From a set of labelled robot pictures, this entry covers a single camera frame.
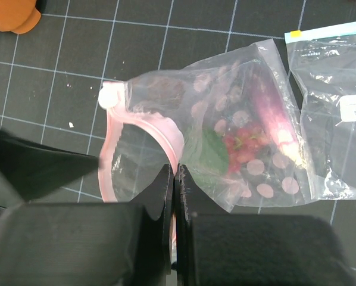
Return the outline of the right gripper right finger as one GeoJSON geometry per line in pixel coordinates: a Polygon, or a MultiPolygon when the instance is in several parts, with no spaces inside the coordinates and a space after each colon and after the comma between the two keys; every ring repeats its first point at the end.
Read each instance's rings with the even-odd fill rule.
{"type": "Polygon", "coordinates": [[[230,214],[178,168],[179,285],[355,285],[338,237],[304,215],[230,214]]]}

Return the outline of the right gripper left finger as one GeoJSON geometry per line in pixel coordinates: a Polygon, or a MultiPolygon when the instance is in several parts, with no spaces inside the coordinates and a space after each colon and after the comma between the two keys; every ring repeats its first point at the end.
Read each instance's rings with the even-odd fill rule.
{"type": "Polygon", "coordinates": [[[127,203],[30,203],[0,214],[0,285],[165,285],[174,175],[127,203]]]}

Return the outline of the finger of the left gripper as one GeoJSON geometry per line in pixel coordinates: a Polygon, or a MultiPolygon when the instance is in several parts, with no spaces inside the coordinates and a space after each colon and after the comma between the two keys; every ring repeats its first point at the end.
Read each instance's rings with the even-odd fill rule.
{"type": "Polygon", "coordinates": [[[0,172],[24,201],[48,195],[98,169],[98,157],[41,145],[0,129],[0,172]]]}

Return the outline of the small red grape bunch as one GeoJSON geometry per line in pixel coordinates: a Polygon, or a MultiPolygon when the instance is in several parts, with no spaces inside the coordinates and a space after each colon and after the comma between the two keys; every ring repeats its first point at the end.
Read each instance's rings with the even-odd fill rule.
{"type": "Polygon", "coordinates": [[[223,143],[229,156],[228,173],[237,173],[243,164],[254,160],[257,152],[270,143],[270,138],[260,125],[250,124],[241,127],[235,133],[223,137],[223,143]]]}

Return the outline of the pink zip dotted bag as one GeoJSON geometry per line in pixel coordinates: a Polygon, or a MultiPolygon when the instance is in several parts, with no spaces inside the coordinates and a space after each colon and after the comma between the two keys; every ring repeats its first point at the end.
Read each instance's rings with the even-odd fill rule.
{"type": "Polygon", "coordinates": [[[273,40],[180,70],[104,82],[107,131],[98,171],[105,202],[129,201],[163,165],[186,167],[227,211],[311,202],[299,111],[273,40]]]}

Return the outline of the purple eggplant toy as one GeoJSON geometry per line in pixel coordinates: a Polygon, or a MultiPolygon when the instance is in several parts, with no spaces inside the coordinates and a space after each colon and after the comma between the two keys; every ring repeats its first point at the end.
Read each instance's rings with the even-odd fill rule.
{"type": "Polygon", "coordinates": [[[282,94],[270,77],[253,74],[250,79],[250,97],[263,128],[280,152],[301,166],[298,137],[282,101],[282,94]]]}

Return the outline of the blue zip clear bag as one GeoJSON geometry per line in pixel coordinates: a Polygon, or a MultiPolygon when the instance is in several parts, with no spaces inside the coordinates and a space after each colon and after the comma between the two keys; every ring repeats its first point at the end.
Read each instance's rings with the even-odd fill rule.
{"type": "Polygon", "coordinates": [[[356,21],[285,34],[311,193],[356,200],[356,21]]]}

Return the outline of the green lime toy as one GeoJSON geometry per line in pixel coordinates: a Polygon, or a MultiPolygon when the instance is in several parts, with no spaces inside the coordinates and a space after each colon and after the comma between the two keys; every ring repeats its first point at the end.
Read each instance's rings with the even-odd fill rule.
{"type": "Polygon", "coordinates": [[[223,176],[229,167],[229,155],[222,137],[213,129],[202,130],[202,146],[194,167],[202,174],[223,176]]]}

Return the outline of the black grid mat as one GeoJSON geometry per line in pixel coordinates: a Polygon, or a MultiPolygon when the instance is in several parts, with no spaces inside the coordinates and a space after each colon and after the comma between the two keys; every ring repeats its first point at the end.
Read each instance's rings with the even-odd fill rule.
{"type": "MultiPolygon", "coordinates": [[[[355,21],[356,1],[48,1],[31,31],[0,32],[0,129],[98,157],[100,168],[107,114],[98,97],[104,82],[180,70],[271,39],[298,107],[301,131],[303,96],[289,68],[285,34],[355,21]]],[[[30,203],[131,201],[105,202],[98,171],[30,201],[22,200],[0,172],[0,214],[30,203]]],[[[356,248],[356,200],[313,197],[301,206],[234,206],[227,212],[314,216],[332,227],[340,243],[347,239],[356,248]]]]}

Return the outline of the orange plastic fruit bin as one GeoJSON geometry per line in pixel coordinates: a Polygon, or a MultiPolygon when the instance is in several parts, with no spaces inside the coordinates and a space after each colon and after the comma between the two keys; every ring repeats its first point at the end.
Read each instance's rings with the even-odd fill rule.
{"type": "Polygon", "coordinates": [[[38,24],[40,18],[36,0],[0,0],[0,32],[25,34],[38,24]]]}

